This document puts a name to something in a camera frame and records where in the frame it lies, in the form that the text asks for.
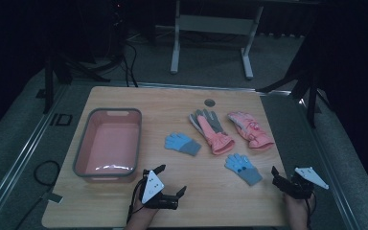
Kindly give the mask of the pink glove with gray palm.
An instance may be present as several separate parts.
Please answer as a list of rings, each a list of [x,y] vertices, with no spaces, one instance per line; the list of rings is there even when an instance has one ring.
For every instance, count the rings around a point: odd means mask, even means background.
[[[215,111],[198,109],[189,115],[189,120],[204,137],[212,154],[221,155],[235,146],[235,141],[224,130]]]

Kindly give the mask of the metal floor rail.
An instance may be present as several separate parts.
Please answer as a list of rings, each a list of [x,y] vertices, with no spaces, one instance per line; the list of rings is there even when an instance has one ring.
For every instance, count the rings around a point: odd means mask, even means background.
[[[57,88],[53,99],[38,99],[27,89],[0,121],[0,210],[54,115],[67,87]]]
[[[361,176],[356,151],[335,114],[322,102],[298,101],[300,113],[307,120],[310,137],[333,194],[333,200],[347,230],[360,230],[355,214],[351,187]]]

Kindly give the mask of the gray tape piece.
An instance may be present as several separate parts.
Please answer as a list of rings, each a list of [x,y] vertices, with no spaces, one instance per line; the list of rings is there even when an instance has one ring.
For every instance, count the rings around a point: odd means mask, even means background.
[[[52,192],[48,192],[46,194],[46,198],[48,201],[60,204],[63,200],[63,197],[61,195],[54,194]]]

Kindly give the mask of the blue and gray knit glove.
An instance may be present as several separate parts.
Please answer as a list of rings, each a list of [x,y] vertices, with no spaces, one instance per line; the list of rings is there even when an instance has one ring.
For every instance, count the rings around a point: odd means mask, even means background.
[[[184,133],[173,132],[165,138],[164,147],[167,150],[176,150],[191,156],[197,155],[201,145]]]

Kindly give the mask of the white metal desk frame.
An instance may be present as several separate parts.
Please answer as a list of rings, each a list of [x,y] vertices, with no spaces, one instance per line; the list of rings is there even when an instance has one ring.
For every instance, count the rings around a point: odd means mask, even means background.
[[[240,49],[241,61],[245,78],[247,80],[252,80],[254,78],[249,53],[260,24],[262,13],[264,11],[263,6],[257,7],[253,19],[182,14],[180,7],[181,0],[175,0],[174,42],[170,69],[172,74],[178,73],[180,58],[180,32],[188,31],[228,35],[246,35],[248,37],[247,43]]]

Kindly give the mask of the black tripod stand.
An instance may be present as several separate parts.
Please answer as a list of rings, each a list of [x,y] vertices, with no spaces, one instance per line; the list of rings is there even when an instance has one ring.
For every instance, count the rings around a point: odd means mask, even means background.
[[[82,64],[80,64],[76,60],[73,60],[66,54],[50,51],[45,58],[44,65],[44,114],[47,114],[54,104],[54,77],[57,77],[60,83],[70,84],[73,79],[70,73],[70,67],[76,68],[77,70],[81,71],[85,76],[93,79],[94,81],[109,82],[108,79],[97,75],[94,71],[89,70],[87,67],[84,67]]]
[[[269,93],[280,86],[296,81],[291,90],[291,97],[295,100],[302,100],[306,94],[309,94],[307,120],[310,126],[315,128],[314,113],[316,98],[319,97],[327,107],[331,107],[318,92],[324,60],[325,53],[321,45],[321,35],[315,29],[311,29],[304,38],[285,76],[268,86],[257,89],[257,92]]]

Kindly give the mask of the pink basin with gray rim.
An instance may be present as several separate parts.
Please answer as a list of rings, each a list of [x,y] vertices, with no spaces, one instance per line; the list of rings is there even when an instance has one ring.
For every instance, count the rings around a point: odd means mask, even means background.
[[[136,108],[96,108],[85,124],[73,164],[87,182],[128,183],[135,179],[142,113]]]

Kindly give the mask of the blue glove with dark dots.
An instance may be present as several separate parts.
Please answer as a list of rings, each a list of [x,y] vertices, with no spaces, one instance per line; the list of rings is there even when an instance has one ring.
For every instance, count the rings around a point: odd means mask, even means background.
[[[237,174],[249,186],[253,186],[263,179],[246,155],[238,153],[228,155],[225,159],[225,168]]]

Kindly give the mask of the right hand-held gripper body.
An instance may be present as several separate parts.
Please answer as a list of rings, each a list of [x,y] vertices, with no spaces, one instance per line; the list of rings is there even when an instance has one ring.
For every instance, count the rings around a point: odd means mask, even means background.
[[[295,168],[291,180],[279,177],[279,189],[295,199],[310,198],[314,185],[325,190],[330,188],[313,167]]]

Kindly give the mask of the person's left hand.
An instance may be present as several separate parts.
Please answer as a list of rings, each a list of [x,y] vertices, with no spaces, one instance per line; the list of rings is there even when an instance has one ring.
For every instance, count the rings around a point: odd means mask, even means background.
[[[133,214],[130,219],[144,219],[145,221],[152,222],[157,213],[158,209],[145,207],[139,196],[135,196],[135,201],[133,202]]]

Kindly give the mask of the person's right hand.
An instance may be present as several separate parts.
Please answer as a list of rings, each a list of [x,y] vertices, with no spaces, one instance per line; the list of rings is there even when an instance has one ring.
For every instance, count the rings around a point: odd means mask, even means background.
[[[315,195],[311,195],[308,199],[295,199],[290,195],[283,194],[283,202],[286,205],[288,222],[307,222],[316,207]]]

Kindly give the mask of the pink padded glove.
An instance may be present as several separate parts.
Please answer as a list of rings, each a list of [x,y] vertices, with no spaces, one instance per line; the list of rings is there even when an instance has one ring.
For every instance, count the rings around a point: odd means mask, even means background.
[[[274,144],[274,141],[261,129],[260,124],[251,114],[235,111],[228,113],[227,117],[234,123],[238,134],[248,142],[251,149],[264,150]]]

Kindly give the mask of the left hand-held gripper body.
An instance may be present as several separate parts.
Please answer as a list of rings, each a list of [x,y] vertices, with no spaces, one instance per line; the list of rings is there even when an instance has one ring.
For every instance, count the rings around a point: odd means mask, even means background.
[[[146,208],[150,209],[171,209],[178,207],[178,195],[164,195],[165,188],[163,182],[154,171],[144,170],[144,184],[140,192],[140,200]]]

